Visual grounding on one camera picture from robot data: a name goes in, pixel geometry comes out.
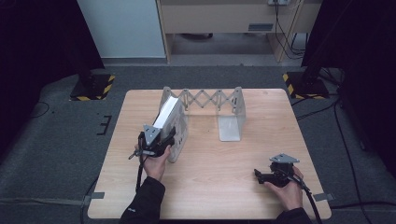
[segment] hand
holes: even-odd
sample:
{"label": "hand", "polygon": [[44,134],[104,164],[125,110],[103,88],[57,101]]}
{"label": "hand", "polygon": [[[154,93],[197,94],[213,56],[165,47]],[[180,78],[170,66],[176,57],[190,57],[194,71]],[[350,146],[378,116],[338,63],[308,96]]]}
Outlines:
{"label": "hand", "polygon": [[167,146],[165,152],[161,157],[148,157],[143,156],[143,161],[145,161],[144,169],[146,174],[161,182],[163,178],[163,173],[165,172],[165,162],[166,159],[171,154],[171,146]]}
{"label": "hand", "polygon": [[[297,167],[293,166],[293,170],[295,175],[303,179],[303,174]],[[303,207],[303,191],[295,181],[290,181],[283,188],[278,188],[270,182],[264,182],[264,186],[276,194],[286,211]]]}

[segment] gray carpet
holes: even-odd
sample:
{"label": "gray carpet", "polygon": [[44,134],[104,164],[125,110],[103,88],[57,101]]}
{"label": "gray carpet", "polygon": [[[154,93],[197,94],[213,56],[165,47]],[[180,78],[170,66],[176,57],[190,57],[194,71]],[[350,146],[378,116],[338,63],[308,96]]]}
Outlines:
{"label": "gray carpet", "polygon": [[[69,94],[78,77],[49,84],[41,92],[32,118],[23,127],[11,153],[0,167],[0,198],[68,199],[80,201],[99,175],[125,93],[136,89],[286,89],[282,74],[299,67],[265,66],[129,66],[108,67],[116,76],[105,100],[72,102]],[[330,92],[336,88],[325,82]],[[296,117],[331,105],[337,96],[305,100],[293,106]],[[364,202],[396,203],[396,180],[375,152],[363,151],[345,111],[336,107]],[[101,123],[111,116],[105,135]],[[331,206],[358,201],[351,167],[333,108],[299,120],[320,182],[335,200]],[[85,223],[117,223],[92,220]],[[374,224],[394,223],[396,207],[365,206]],[[0,223],[79,223],[75,205],[0,204]],[[332,210],[323,223],[368,223],[358,206]]]}

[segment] black stand base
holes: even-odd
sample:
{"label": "black stand base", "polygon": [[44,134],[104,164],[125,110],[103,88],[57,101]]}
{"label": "black stand base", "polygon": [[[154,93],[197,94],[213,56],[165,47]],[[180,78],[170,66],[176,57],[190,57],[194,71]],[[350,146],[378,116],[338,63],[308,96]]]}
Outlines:
{"label": "black stand base", "polygon": [[329,92],[323,81],[316,79],[311,85],[304,85],[302,82],[304,72],[288,72],[283,78],[288,86],[291,98],[329,98]]}
{"label": "black stand base", "polygon": [[86,87],[79,79],[72,93],[70,99],[73,101],[87,101],[87,100],[103,100],[106,98],[108,91],[113,83],[114,76],[112,75],[92,75],[93,82]]}

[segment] yellow and black warning tape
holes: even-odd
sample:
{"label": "yellow and black warning tape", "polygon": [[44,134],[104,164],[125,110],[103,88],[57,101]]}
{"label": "yellow and black warning tape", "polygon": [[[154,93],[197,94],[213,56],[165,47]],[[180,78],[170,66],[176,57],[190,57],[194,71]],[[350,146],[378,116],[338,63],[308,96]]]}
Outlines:
{"label": "yellow and black warning tape", "polygon": [[291,98],[295,99],[326,99],[325,95],[322,94],[297,94],[294,91],[294,88],[290,82],[288,74],[283,74],[283,80],[286,83],[286,86],[288,87],[289,95]]}
{"label": "yellow and black warning tape", "polygon": [[105,88],[103,89],[103,93],[101,95],[96,95],[96,96],[81,95],[81,96],[77,96],[77,97],[71,97],[70,100],[72,100],[72,101],[104,100],[107,97],[108,92],[111,89],[111,86],[113,85],[113,81],[114,81],[115,77],[116,76],[113,76],[113,75],[109,76],[107,84],[106,84]]}

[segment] person's left hand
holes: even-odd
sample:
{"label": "person's left hand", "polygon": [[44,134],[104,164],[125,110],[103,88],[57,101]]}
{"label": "person's left hand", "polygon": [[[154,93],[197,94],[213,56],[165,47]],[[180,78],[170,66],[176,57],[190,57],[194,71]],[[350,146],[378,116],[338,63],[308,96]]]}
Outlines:
{"label": "person's left hand", "polygon": [[163,173],[165,172],[165,162],[166,159],[169,157],[171,154],[171,146],[167,146],[165,149],[165,152],[161,157],[149,157],[149,156],[143,156],[143,161],[145,161],[144,169],[146,171],[146,174],[158,181],[161,182],[161,179],[163,178]]}

